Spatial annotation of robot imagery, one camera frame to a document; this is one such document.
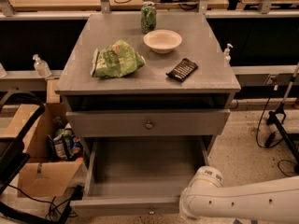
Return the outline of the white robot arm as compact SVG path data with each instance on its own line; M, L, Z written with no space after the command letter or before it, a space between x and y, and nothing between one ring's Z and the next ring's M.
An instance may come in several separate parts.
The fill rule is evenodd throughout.
M225 188L218 169L202 166L181 192L179 212L188 220L236 217L298 224L299 177Z

